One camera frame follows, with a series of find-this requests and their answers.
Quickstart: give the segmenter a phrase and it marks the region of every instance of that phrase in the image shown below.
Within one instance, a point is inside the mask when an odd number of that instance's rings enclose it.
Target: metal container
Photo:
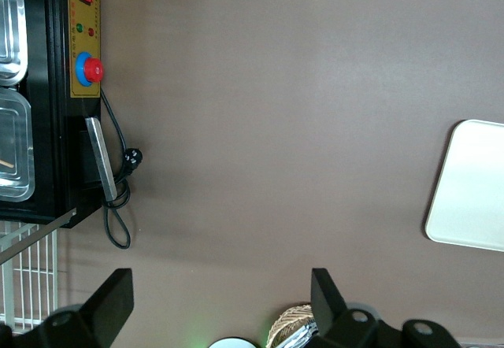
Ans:
[[[24,0],[0,0],[0,86],[19,83],[28,67]]]
[[[0,87],[0,200],[25,201],[34,189],[30,105],[21,94]]]

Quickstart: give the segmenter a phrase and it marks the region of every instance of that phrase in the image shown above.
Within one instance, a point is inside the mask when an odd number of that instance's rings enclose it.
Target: woven basket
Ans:
[[[301,305],[287,309],[270,328],[266,348],[276,348],[311,320],[313,320],[311,305]]]

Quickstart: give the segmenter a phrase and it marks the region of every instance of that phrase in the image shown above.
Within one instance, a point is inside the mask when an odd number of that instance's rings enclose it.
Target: blue button base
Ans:
[[[89,54],[87,51],[83,51],[81,54],[77,56],[76,60],[76,75],[77,79],[79,80],[79,83],[81,83],[85,87],[89,87],[92,85],[92,82],[86,79],[86,76],[84,75],[84,63],[88,58],[91,58],[91,54]]]

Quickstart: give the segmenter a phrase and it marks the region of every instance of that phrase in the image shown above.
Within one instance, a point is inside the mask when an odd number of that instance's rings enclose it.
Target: wooden stick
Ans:
[[[14,168],[14,165],[12,163],[9,163],[8,161],[3,161],[2,159],[0,159],[0,165],[4,165],[5,167],[9,168]]]

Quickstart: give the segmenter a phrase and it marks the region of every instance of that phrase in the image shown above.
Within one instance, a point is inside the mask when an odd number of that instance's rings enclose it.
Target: yellow control panel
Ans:
[[[99,98],[100,0],[69,0],[70,97]]]

